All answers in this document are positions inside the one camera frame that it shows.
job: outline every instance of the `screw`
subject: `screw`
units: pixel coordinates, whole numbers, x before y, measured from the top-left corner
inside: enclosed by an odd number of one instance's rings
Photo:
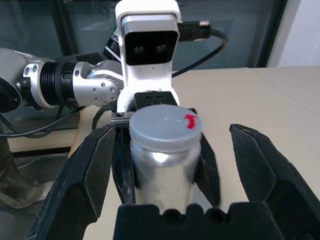
[[[210,26],[210,21],[200,21],[199,27],[207,27]]]

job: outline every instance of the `cable connector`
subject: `cable connector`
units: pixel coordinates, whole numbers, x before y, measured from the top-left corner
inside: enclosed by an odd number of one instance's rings
[[[208,39],[211,36],[210,21],[186,21],[178,23],[179,42],[192,42],[198,39]]]

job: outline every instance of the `silver canister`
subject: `silver canister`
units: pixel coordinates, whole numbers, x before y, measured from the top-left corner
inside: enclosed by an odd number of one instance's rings
[[[129,130],[136,203],[185,213],[201,152],[200,118],[180,106],[153,105],[132,115]]]

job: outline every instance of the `gray cloth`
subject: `gray cloth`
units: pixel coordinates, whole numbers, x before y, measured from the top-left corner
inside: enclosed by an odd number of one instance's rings
[[[36,202],[44,186],[29,182],[21,175],[6,138],[0,138],[0,200],[15,209],[23,209]]]

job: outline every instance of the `white wall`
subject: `white wall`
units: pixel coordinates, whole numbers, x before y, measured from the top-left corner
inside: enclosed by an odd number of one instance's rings
[[[320,65],[320,0],[288,0],[268,67]]]

